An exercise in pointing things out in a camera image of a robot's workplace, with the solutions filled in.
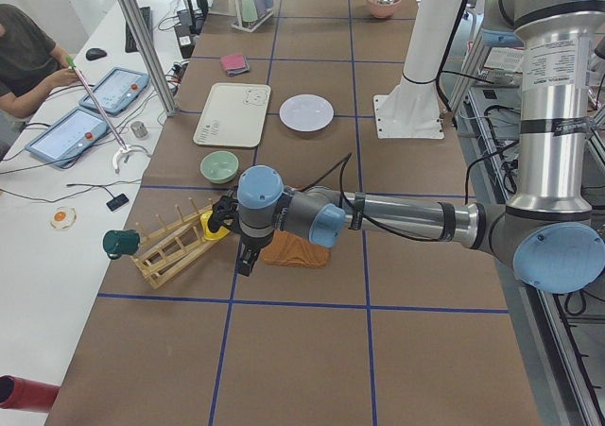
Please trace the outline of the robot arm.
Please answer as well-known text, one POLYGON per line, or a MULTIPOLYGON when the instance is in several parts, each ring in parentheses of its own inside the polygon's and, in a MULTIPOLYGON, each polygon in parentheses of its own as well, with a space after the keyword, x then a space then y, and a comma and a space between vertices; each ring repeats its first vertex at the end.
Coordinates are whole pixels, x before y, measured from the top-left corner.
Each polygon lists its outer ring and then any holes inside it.
POLYGON ((523 51, 517 187, 505 204, 455 206, 318 184, 297 190, 256 165, 238 181, 238 272, 251 273, 276 230, 332 247, 345 229, 369 229, 483 251, 551 294, 593 282, 604 268, 604 243, 580 190, 592 42, 603 22, 604 0, 485 0, 484 43, 523 51))

